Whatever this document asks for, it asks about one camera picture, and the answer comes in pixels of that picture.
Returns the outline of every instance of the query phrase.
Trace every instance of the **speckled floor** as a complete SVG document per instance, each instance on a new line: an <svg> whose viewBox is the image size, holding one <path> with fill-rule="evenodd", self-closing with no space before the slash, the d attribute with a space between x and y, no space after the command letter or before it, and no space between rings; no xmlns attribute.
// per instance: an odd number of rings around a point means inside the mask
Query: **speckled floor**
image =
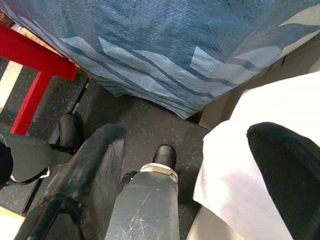
<svg viewBox="0 0 320 240"><path fill-rule="evenodd" d="M10 131L35 74L30 69L22 69L0 115L0 130ZM57 123L60 116L70 111L84 82L83 77L78 77L76 82L53 79L28 134L53 143L57 139ZM95 81L90 83L84 93L77 112L83 120L86 138L97 128L108 123L117 123L126 128L127 155L122 174L138 171L142 165L150 162L159 144L174 144L178 158L176 171L179 176L180 239L184 240L199 209L198 204L193 202L192 195L202 162L203 137L208 130L195 123L181 120L149 101L128 95L116 98ZM45 186L44 181L36 199L41 197ZM32 187L33 184L29 184L0 191L0 205L20 213Z"/></svg>

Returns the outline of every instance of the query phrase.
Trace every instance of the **floor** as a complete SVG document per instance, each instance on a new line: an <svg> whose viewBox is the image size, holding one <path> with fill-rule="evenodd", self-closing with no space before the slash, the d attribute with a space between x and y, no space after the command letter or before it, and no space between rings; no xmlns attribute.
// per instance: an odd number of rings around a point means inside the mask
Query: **floor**
<svg viewBox="0 0 320 240"><path fill-rule="evenodd" d="M9 61L0 59L0 77L8 64ZM36 74L27 67L21 69L0 114L0 131L10 131ZM58 138L57 123L60 116L72 109L85 84L86 78L81 75L75 82L52 79L27 135L55 143ZM203 137L209 131L196 123L182 120L147 100L129 95L114 97L94 80L90 81L82 96L77 114L82 118L86 138L108 123L117 123L126 128L127 154L122 175L133 170L139 171L142 165L149 163L159 144L171 143L175 146L176 171L179 177L180 239L186 239L199 209L199 205L192 200L192 195L202 162ZM43 181L34 203L41 199L49 181L50 178ZM35 183L31 183L4 188L0 191L0 206L21 214L34 186Z"/></svg>

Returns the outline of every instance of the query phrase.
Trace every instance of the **red metal frame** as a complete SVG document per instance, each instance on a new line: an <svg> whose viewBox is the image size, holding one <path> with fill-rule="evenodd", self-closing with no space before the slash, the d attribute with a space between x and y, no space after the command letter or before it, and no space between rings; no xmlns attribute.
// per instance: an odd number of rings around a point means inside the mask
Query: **red metal frame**
<svg viewBox="0 0 320 240"><path fill-rule="evenodd" d="M11 133L24 135L53 76L74 81L76 65L20 33L0 24L0 57L39 71L13 123Z"/></svg>

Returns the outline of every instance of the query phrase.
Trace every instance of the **white cloth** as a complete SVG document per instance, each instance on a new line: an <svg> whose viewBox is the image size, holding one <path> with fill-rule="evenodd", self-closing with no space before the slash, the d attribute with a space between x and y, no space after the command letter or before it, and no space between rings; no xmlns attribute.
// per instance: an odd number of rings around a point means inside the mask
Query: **white cloth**
<svg viewBox="0 0 320 240"><path fill-rule="evenodd" d="M247 130L273 122L320 146L320 72L246 91L204 138L193 198L246 240L292 240L251 154Z"/></svg>

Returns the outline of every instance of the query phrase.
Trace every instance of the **patterned fabric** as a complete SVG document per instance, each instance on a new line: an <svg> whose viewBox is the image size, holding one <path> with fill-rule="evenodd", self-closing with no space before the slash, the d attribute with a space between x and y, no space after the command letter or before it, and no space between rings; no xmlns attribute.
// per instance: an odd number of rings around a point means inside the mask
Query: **patterned fabric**
<svg viewBox="0 0 320 240"><path fill-rule="evenodd" d="M320 32L320 0L1 0L0 7L114 95L148 99L183 119Z"/></svg>

